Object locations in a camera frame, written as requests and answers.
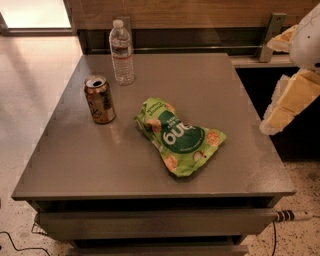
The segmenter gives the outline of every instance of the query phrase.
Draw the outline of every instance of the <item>water bottle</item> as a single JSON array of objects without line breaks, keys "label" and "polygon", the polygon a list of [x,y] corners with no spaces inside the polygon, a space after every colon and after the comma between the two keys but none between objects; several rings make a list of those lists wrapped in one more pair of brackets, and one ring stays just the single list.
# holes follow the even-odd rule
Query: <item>water bottle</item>
[{"label": "water bottle", "polygon": [[109,42],[116,81],[119,85],[129,85],[134,81],[132,48],[130,34],[122,20],[113,21]]}]

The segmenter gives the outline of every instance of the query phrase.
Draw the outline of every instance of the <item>bottle cap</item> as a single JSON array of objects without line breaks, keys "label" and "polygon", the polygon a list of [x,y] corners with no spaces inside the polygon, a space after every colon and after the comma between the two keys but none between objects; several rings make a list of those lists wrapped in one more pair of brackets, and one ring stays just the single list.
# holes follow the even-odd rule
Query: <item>bottle cap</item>
[{"label": "bottle cap", "polygon": [[113,27],[114,27],[114,28],[121,28],[121,27],[123,27],[123,21],[122,21],[122,20],[114,20],[114,21],[113,21]]}]

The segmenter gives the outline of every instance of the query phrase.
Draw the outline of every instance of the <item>tile floor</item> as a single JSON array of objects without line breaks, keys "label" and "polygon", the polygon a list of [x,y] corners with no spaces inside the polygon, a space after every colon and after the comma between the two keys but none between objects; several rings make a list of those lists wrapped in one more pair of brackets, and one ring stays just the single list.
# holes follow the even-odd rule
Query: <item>tile floor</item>
[{"label": "tile floor", "polygon": [[[0,36],[0,232],[11,234],[17,248],[42,247],[51,256],[65,255],[69,244],[31,233],[34,210],[15,202],[11,193],[58,102],[79,58],[76,38],[3,38]],[[320,214],[320,163],[285,163],[296,186],[278,210]],[[276,224],[277,256],[320,256],[320,219]],[[273,228],[249,236],[248,256],[270,256]],[[0,256],[45,256],[42,250],[16,252],[0,233]]]}]

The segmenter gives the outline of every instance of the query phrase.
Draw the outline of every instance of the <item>crumpled bag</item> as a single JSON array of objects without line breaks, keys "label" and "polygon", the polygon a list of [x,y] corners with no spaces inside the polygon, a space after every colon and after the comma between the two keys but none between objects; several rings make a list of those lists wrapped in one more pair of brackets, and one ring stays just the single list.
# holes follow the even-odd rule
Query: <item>crumpled bag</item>
[{"label": "crumpled bag", "polygon": [[226,139],[217,129],[183,124],[175,109],[160,98],[145,101],[134,119],[168,170],[178,177],[189,176],[204,165]]}]

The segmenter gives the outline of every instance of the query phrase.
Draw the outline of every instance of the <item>soda can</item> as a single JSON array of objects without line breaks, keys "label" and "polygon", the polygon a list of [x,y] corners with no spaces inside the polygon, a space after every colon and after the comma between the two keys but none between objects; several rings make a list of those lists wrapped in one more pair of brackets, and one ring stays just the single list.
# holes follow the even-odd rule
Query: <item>soda can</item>
[{"label": "soda can", "polygon": [[91,75],[84,81],[86,95],[93,121],[107,124],[115,118],[110,86],[102,75]]}]

